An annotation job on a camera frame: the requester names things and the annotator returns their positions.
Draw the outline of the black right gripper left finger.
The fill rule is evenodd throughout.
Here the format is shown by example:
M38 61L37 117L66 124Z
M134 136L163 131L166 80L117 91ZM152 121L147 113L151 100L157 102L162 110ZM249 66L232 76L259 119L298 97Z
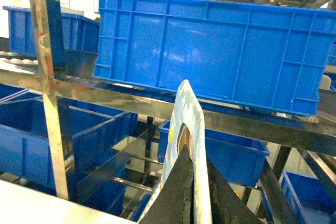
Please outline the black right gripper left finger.
M140 223L193 223L193 163L183 146L167 181Z

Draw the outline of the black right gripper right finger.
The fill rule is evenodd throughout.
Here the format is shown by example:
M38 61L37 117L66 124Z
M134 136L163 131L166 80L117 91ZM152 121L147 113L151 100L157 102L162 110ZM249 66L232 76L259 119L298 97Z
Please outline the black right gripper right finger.
M213 223L262 223L240 200L209 158L207 172Z

